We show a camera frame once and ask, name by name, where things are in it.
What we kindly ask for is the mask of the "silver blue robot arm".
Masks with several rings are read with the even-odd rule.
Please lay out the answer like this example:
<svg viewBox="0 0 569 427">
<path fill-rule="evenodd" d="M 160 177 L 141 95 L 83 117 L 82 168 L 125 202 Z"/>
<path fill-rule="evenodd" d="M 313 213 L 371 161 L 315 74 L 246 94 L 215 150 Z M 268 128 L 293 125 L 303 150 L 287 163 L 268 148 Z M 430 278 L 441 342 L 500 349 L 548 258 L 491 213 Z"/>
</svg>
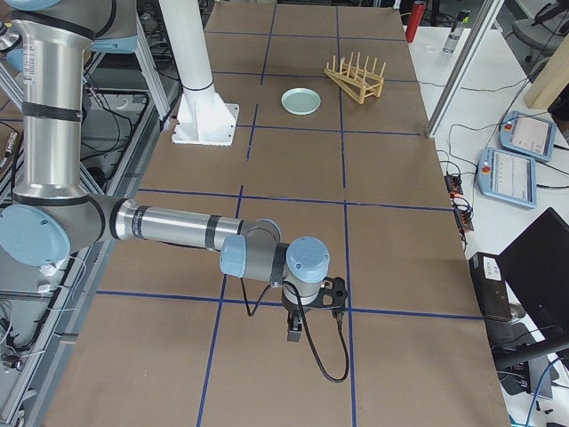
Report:
<svg viewBox="0 0 569 427">
<path fill-rule="evenodd" d="M 270 220 L 140 205 L 95 195 L 79 181 L 84 53 L 131 52 L 133 1 L 14 1 L 23 41 L 24 173 L 1 215 L 1 246 L 18 262 L 58 262 L 103 240 L 154 240 L 215 251 L 223 273 L 283 291 L 288 337 L 309 331 L 307 311 L 324 293 L 330 255 L 317 238 L 281 239 Z"/>
</svg>

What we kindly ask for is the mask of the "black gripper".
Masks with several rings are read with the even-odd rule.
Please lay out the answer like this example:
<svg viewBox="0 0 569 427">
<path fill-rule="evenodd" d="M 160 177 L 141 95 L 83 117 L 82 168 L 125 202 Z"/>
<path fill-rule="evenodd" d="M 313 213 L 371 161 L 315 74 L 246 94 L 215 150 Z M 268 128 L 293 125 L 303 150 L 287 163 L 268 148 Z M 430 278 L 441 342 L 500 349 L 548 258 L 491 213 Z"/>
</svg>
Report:
<svg viewBox="0 0 569 427">
<path fill-rule="evenodd" d="M 301 295 L 299 289 L 292 284 L 284 284 L 282 292 L 282 303 L 289 312 L 287 315 L 287 341 L 299 342 L 302 335 L 303 321 L 301 310 L 323 310 L 325 289 L 320 286 L 315 294 L 309 296 Z"/>
</svg>

